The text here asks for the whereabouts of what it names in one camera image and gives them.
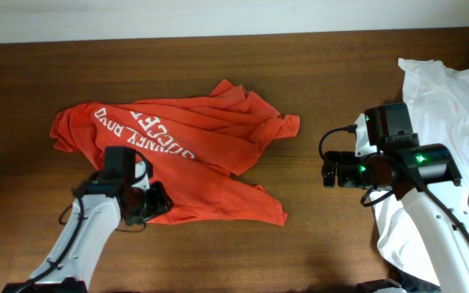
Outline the red orange soccer t-shirt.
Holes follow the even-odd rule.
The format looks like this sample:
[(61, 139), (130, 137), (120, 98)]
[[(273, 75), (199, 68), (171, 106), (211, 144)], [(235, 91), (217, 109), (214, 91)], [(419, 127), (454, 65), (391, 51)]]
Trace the red orange soccer t-shirt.
[(83, 103), (61, 111), (54, 147), (81, 152), (101, 169), (106, 147), (131, 147), (153, 165), (173, 208), (153, 223), (253, 220), (284, 225), (281, 203), (260, 185), (237, 181), (266, 147), (293, 138), (300, 117), (284, 115), (257, 93), (222, 80), (207, 96)]

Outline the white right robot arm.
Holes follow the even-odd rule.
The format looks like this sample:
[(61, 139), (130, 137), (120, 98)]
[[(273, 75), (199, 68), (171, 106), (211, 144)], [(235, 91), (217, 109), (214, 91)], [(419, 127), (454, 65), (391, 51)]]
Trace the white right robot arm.
[(458, 202), (462, 177), (445, 146), (381, 143), (364, 157), (347, 151), (320, 156), (324, 186), (365, 190), (360, 203), (367, 208), (401, 201), (442, 291), (469, 292), (469, 225)]

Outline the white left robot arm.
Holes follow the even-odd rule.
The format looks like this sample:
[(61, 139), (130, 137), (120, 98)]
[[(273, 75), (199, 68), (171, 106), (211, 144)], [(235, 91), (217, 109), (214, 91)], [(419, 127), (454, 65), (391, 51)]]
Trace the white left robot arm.
[(103, 248), (121, 223), (140, 225), (169, 212), (173, 201), (151, 162), (133, 148), (109, 146), (103, 167), (72, 190), (71, 214), (44, 261), (4, 292), (87, 292)]

